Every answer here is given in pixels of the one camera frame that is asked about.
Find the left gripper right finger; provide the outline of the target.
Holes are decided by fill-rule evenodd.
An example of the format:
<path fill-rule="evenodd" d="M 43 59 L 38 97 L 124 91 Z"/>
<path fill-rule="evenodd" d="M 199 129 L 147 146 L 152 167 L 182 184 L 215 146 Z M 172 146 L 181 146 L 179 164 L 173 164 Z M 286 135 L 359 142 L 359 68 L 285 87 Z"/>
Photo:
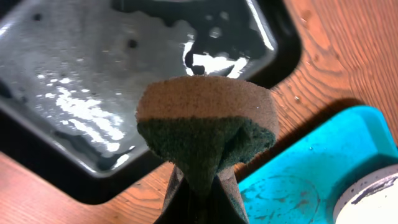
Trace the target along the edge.
<path fill-rule="evenodd" d="M 247 220 L 238 213 L 232 200 L 224 190 L 219 177 L 215 177 L 211 191 L 201 210 L 201 224 L 246 224 Z"/>

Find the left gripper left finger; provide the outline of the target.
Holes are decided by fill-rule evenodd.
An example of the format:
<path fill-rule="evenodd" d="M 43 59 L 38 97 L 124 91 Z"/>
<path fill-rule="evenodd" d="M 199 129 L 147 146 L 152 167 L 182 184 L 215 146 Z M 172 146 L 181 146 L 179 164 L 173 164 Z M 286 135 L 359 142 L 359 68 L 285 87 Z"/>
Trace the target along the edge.
<path fill-rule="evenodd" d="M 154 224 L 198 223 L 198 199 L 185 179 L 179 183 L 169 204 Z"/>

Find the green yellow sponge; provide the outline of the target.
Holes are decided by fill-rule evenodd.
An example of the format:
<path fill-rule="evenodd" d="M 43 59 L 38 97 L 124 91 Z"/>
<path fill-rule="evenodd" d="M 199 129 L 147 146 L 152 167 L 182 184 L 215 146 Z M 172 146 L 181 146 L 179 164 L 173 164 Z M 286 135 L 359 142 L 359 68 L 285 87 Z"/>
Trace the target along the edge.
<path fill-rule="evenodd" d="M 270 90 L 226 77 L 179 77 L 150 84 L 139 100 L 137 130 L 149 149 L 174 165 L 162 212 L 185 179 L 198 199 L 197 217 L 215 177 L 248 221 L 233 167 L 277 140 Z"/>

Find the white speckled plate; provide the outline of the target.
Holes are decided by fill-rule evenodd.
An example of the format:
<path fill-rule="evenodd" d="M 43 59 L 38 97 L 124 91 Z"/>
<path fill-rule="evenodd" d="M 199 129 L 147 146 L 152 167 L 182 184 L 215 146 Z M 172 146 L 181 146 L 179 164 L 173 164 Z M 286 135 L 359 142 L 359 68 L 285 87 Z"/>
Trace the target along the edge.
<path fill-rule="evenodd" d="M 397 224 L 397 165 L 359 179 L 338 199 L 336 224 Z"/>

